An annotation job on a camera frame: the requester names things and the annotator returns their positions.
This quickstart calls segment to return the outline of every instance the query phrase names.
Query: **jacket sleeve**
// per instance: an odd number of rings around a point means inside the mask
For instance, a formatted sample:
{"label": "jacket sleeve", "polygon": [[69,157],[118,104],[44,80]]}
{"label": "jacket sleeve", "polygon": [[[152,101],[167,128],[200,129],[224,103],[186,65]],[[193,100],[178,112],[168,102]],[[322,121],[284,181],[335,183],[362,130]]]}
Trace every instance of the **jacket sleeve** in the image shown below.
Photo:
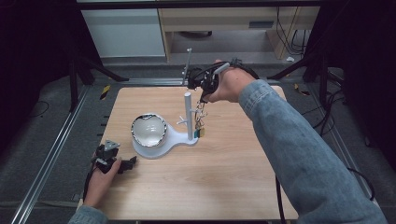
{"label": "jacket sleeve", "polygon": [[265,81],[239,95],[299,223],[387,223],[311,125]]}
{"label": "jacket sleeve", "polygon": [[68,224],[105,224],[107,217],[100,210],[82,205],[70,218]]}

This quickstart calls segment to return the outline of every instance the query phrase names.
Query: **wooden table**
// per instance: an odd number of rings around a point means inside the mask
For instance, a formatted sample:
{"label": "wooden table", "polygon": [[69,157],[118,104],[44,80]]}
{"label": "wooden table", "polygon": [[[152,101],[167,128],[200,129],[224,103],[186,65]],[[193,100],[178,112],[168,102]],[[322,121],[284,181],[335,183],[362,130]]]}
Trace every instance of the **wooden table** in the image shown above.
{"label": "wooden table", "polygon": [[[276,90],[283,95],[280,88]],[[185,87],[123,88],[106,126],[106,139],[120,143],[119,156],[136,156],[131,125],[141,114],[161,115],[186,132]],[[201,93],[193,91],[192,107]],[[175,147],[164,157],[138,156],[132,171],[117,175],[100,208],[110,219],[279,219],[275,174],[239,104],[207,104],[205,137],[194,147]],[[287,219],[297,214],[283,195]]]}

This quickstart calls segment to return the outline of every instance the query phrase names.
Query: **right hand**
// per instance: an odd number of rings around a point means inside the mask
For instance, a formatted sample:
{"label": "right hand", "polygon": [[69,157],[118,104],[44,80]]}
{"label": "right hand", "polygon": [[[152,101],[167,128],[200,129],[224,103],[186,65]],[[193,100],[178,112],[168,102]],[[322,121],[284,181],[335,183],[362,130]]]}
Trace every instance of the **right hand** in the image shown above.
{"label": "right hand", "polygon": [[204,100],[210,103],[226,100],[231,103],[239,102],[239,94],[252,81],[256,80],[249,73],[240,68],[227,68],[219,74],[218,89],[212,94],[204,97]]}

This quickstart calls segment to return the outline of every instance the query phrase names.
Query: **gray floor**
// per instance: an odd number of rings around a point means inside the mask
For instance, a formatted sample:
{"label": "gray floor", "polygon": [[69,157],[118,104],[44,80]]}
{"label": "gray floor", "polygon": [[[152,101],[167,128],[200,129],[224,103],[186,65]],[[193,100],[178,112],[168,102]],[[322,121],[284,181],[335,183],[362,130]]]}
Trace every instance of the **gray floor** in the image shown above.
{"label": "gray floor", "polygon": [[[265,32],[213,32],[210,37],[194,37],[177,34],[172,49],[171,61],[164,66],[159,64],[109,66],[112,71],[124,77],[181,77],[182,64],[186,61],[186,48],[193,48],[192,64],[210,64],[215,59],[230,60],[238,57],[250,64],[262,77],[271,76],[281,71],[290,62],[276,60],[268,44]],[[304,72],[300,69],[291,74],[299,77]],[[66,223],[73,215],[75,208],[49,206],[53,202],[73,203],[72,198],[80,194],[85,175],[88,172],[89,160],[99,145],[101,133],[105,130],[107,117],[111,113],[120,88],[131,84],[120,84],[95,72],[96,80],[90,87],[79,84],[79,92],[87,90],[84,104],[77,114],[71,131],[62,145],[62,150],[56,157],[56,162],[50,169],[46,182],[37,200],[40,202],[32,210],[26,223]],[[111,85],[105,100],[100,100],[103,87]],[[41,165],[53,144],[57,134],[62,129],[69,116],[70,93],[68,77],[61,78],[44,87],[31,116],[8,146],[5,162],[0,164],[0,223],[9,223],[14,217],[19,204],[24,199]],[[293,83],[278,83],[293,107],[304,113],[318,107],[314,93],[317,83],[305,85],[300,83],[300,91],[310,91],[303,95],[294,89]],[[329,83],[329,91],[339,88]],[[344,148],[354,161],[354,164],[364,173],[375,187],[375,199],[382,208],[389,223],[396,223],[396,174],[389,167],[381,151],[367,147],[364,135],[342,100],[337,101],[332,109],[335,128],[323,137],[342,159],[340,153]],[[320,109],[304,115],[312,124],[321,120]]]}

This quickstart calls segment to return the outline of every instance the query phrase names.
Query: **white post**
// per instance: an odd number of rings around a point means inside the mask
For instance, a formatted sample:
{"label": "white post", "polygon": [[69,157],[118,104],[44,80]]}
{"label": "white post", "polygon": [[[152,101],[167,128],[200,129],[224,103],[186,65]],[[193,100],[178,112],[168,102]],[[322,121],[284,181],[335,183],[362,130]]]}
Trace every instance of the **white post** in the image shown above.
{"label": "white post", "polygon": [[184,93],[184,103],[186,107],[187,134],[189,140],[192,140],[192,115],[191,115],[191,93]]}

